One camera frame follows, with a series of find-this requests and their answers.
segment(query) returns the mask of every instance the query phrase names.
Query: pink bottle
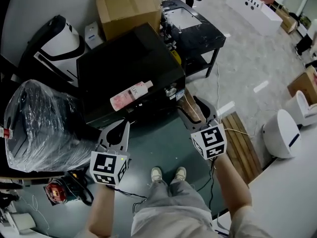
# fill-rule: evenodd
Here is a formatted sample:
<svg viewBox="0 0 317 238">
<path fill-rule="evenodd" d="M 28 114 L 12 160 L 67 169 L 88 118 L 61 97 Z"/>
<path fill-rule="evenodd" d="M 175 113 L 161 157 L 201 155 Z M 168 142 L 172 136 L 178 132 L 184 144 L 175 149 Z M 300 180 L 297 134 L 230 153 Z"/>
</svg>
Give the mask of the pink bottle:
<svg viewBox="0 0 317 238">
<path fill-rule="evenodd" d="M 146 83 L 140 82 L 130 88 L 124 90 L 123 92 L 113 96 L 110 99 L 111 105 L 114 110 L 118 111 L 125 106 L 134 102 L 136 99 L 148 93 L 148 89 L 153 86 L 152 81 Z"/>
</svg>

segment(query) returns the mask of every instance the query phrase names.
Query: black table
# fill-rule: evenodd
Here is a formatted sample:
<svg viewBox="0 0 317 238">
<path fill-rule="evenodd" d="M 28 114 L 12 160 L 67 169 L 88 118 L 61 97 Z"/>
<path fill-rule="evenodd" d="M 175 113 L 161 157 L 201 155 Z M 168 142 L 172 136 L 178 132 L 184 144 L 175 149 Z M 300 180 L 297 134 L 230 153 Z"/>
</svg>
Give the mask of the black table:
<svg viewBox="0 0 317 238">
<path fill-rule="evenodd" d="M 206 77 L 209 77 L 219 49 L 223 47 L 226 37 L 207 19 L 181 0 L 163 1 L 162 5 L 164 14 L 169 14 L 171 19 L 173 17 L 171 13 L 181 9 L 188 11 L 191 17 L 200 21 L 198 25 L 181 30 L 173 25 L 170 35 L 176 41 L 176 51 L 182 59 L 182 67 L 186 76 L 208 68 Z M 201 55 L 210 51 L 214 52 L 210 63 L 207 63 Z"/>
</svg>

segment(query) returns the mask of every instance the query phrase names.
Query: concrete floor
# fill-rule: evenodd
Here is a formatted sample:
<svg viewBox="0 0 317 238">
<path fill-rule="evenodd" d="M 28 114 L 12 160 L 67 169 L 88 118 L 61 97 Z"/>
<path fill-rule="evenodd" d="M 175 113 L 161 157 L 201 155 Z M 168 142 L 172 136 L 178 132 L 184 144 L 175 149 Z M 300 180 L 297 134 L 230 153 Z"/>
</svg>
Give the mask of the concrete floor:
<svg viewBox="0 0 317 238">
<path fill-rule="evenodd" d="M 226 5 L 226 0 L 194 2 L 194 9 L 217 27 L 230 34 L 217 57 L 220 73 L 219 107 L 234 102 L 236 110 L 252 139 L 262 167 L 271 159 L 261 135 L 261 127 L 291 98 L 287 85 L 304 71 L 303 61 L 294 52 L 301 39 L 295 32 L 288 35 L 279 28 L 274 37 L 261 36 L 242 16 Z M 205 54 L 210 61 L 212 53 Z M 307 54 L 304 60 L 309 62 Z M 209 78 L 206 71 L 187 78 L 187 87 L 198 95 L 217 104 L 217 65 Z M 267 87 L 255 93 L 254 88 L 268 81 Z"/>
</svg>

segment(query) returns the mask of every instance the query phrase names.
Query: gray floor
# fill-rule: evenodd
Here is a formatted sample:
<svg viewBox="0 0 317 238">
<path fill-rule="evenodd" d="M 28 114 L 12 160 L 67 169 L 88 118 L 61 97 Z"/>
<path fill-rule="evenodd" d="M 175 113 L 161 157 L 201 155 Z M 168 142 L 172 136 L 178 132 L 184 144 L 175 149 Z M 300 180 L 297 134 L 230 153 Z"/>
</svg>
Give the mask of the gray floor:
<svg viewBox="0 0 317 238">
<path fill-rule="evenodd" d="M 287 85 L 304 71 L 302 61 L 294 52 L 294 46 L 301 37 L 297 32 L 288 35 L 282 28 L 274 37 L 261 36 L 225 1 L 195 1 L 194 9 L 223 34 L 231 35 L 216 60 L 220 73 L 219 106 L 233 101 L 247 132 L 253 135 L 257 128 L 252 143 L 261 165 L 265 166 L 270 161 L 270 155 L 259 132 L 274 113 L 266 109 L 281 109 L 291 98 Z M 212 53 L 206 54 L 204 58 L 210 61 L 211 56 Z M 303 57 L 309 62 L 307 54 Z M 209 78 L 204 78 L 205 73 L 189 77 L 187 87 L 192 94 L 216 104 L 217 66 L 214 66 Z M 255 93 L 253 89 L 264 81 L 268 81 L 269 85 Z"/>
<path fill-rule="evenodd" d="M 225 0 L 195 1 L 194 9 L 207 18 L 222 33 L 230 34 L 225 46 L 220 50 L 217 62 L 220 73 L 220 101 L 222 107 L 233 101 L 235 110 L 242 119 L 248 133 L 256 136 L 252 139 L 262 166 L 270 160 L 259 133 L 261 126 L 280 109 L 290 98 L 287 85 L 304 71 L 302 61 L 294 53 L 294 45 L 300 40 L 297 33 L 288 35 L 281 28 L 274 37 L 263 37 L 240 15 L 226 6 Z M 192 94 L 217 103 L 217 66 L 209 78 L 205 72 L 188 78 L 187 86 Z M 264 81 L 269 85 L 255 93 L 253 89 Z M 171 116 L 147 131 L 145 136 L 137 131 L 131 137 L 129 151 L 132 162 L 120 187 L 123 190 L 147 195 L 150 183 L 150 170 L 161 166 L 166 181 L 172 179 L 178 166 L 188 170 L 188 182 L 198 189 L 208 179 L 208 166 L 197 154 L 189 140 L 189 133 L 177 116 Z M 89 186 L 92 193 L 96 185 Z M 85 225 L 90 208 L 82 202 L 69 202 L 52 207 L 46 199 L 42 186 L 33 186 L 21 192 L 28 202 L 32 194 L 36 195 L 39 210 L 50 224 L 48 233 L 55 237 L 72 238 Z M 201 191 L 206 203 L 210 199 L 210 184 Z M 115 198 L 114 233 L 120 237 L 129 237 L 132 223 L 132 204 L 137 198 L 128 198 L 119 193 Z M 45 231 L 47 225 L 40 214 L 33 212 L 23 202 L 18 209 L 30 212 L 39 230 Z M 218 183 L 214 187 L 213 213 L 223 210 L 223 200 Z"/>
</svg>

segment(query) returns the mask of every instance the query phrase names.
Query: small white box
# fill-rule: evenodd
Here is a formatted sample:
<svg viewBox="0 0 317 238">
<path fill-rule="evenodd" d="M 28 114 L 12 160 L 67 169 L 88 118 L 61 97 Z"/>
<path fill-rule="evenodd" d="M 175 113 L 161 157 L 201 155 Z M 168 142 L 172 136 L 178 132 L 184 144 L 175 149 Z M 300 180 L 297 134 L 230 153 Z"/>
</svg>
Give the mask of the small white box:
<svg viewBox="0 0 317 238">
<path fill-rule="evenodd" d="M 128 161 L 127 155 L 91 152 L 89 171 L 96 183 L 116 186 L 128 169 Z"/>
<path fill-rule="evenodd" d="M 194 147 L 205 160 L 214 158 L 227 150 L 227 138 L 223 124 L 191 134 Z"/>
<path fill-rule="evenodd" d="M 91 49 L 104 43 L 100 36 L 100 30 L 97 22 L 94 22 L 85 27 L 85 42 Z"/>
</svg>

